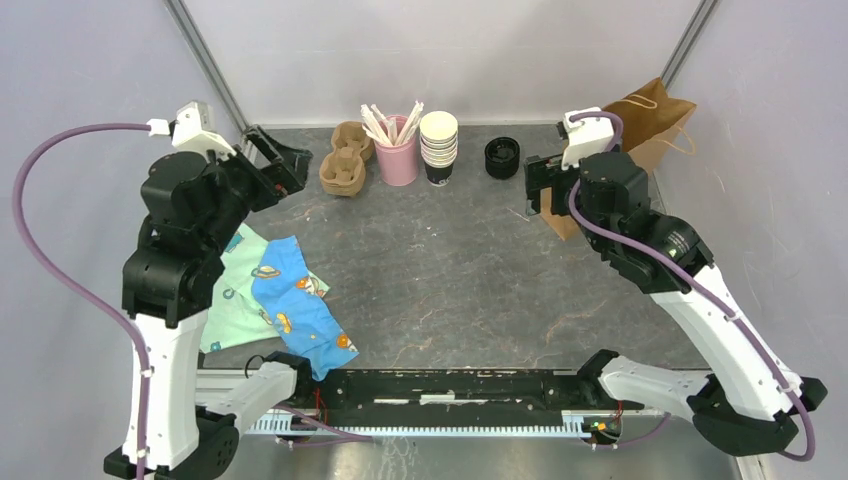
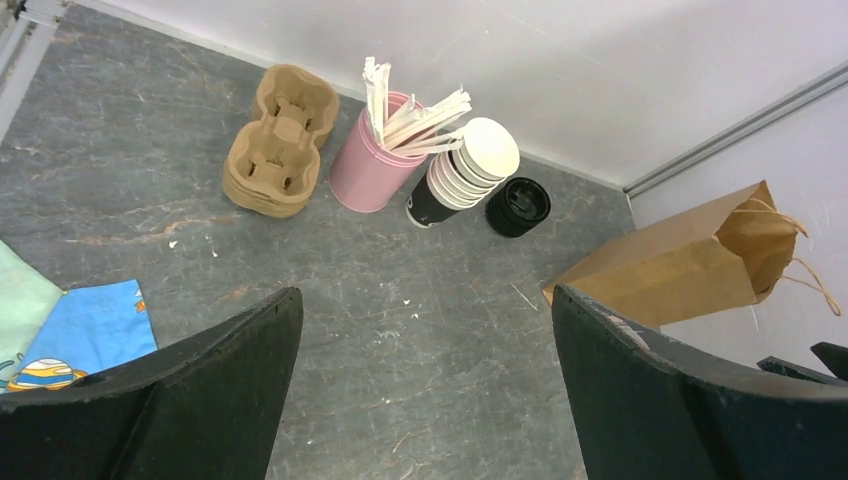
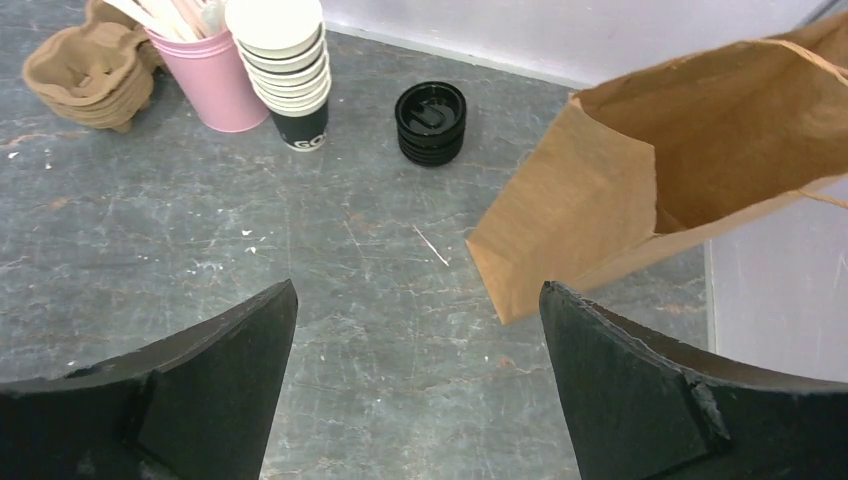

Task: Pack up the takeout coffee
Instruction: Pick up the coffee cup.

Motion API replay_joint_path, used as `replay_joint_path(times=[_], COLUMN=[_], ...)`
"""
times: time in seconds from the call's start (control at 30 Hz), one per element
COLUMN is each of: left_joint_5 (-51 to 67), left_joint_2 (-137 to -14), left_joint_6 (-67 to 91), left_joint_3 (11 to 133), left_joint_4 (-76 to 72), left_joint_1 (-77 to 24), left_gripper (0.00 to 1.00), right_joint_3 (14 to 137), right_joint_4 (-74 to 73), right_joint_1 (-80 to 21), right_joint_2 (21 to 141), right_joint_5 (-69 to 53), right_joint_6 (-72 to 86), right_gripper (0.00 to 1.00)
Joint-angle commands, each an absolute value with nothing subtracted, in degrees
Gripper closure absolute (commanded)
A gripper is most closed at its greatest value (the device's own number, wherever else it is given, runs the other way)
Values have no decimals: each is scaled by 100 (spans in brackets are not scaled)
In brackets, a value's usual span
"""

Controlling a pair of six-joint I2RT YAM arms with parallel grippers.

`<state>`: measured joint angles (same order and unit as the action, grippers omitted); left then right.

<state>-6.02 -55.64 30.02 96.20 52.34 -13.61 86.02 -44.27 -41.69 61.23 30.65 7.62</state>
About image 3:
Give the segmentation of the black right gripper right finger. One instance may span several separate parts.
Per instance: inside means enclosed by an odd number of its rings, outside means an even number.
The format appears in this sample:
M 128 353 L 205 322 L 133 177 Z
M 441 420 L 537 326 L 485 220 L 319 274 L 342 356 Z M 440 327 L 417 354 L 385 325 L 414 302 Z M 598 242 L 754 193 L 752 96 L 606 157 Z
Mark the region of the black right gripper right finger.
M 585 479 L 843 479 L 847 386 L 693 347 L 548 281 L 539 308 Z

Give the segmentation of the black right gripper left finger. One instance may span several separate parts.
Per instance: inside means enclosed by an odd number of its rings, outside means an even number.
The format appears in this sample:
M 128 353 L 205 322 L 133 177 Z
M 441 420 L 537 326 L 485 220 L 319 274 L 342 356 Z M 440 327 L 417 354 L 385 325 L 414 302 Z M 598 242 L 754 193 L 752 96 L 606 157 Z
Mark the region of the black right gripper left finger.
M 5 479 L 256 479 L 293 343 L 291 281 L 127 354 L 1 387 Z

